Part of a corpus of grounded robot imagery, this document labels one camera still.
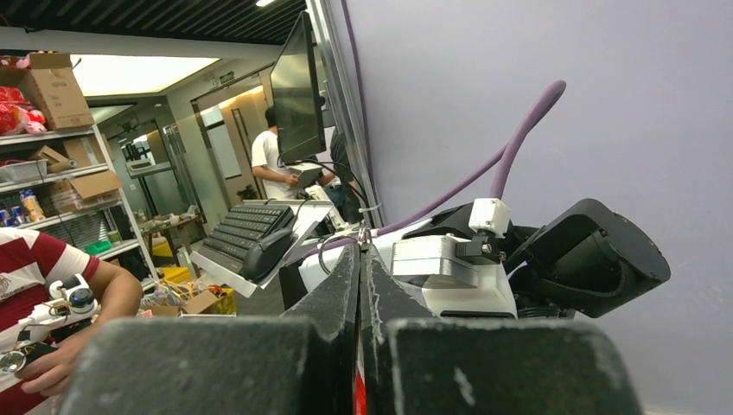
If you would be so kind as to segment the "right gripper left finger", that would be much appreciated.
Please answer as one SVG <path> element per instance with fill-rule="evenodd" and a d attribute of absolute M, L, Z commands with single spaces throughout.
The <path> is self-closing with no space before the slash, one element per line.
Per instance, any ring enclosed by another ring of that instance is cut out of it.
<path fill-rule="evenodd" d="M 360 250 L 280 316 L 124 318 L 80 358 L 61 414 L 351 414 Z"/>

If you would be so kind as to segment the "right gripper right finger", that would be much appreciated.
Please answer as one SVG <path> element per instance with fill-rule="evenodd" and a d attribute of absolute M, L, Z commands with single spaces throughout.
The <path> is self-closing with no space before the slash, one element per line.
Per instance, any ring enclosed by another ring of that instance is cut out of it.
<path fill-rule="evenodd" d="M 364 414 L 639 414 L 612 341 L 581 322 L 441 319 L 360 255 Z"/>

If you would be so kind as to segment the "metal key holder red handle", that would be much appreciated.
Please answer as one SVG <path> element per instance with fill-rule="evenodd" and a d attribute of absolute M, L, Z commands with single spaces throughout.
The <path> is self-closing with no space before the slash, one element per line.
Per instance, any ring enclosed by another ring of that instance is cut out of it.
<path fill-rule="evenodd" d="M 373 243 L 372 229 L 368 225 L 363 225 L 357 232 L 356 239 L 360 249 L 367 250 Z"/>

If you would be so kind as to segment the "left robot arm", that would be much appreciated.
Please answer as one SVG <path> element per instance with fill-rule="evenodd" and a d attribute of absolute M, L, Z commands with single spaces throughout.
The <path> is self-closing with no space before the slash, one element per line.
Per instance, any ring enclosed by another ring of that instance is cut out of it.
<path fill-rule="evenodd" d="M 594 199 L 542 227 L 478 199 L 374 231 L 373 245 L 392 281 L 443 318 L 597 318 L 671 276 L 650 237 Z"/>

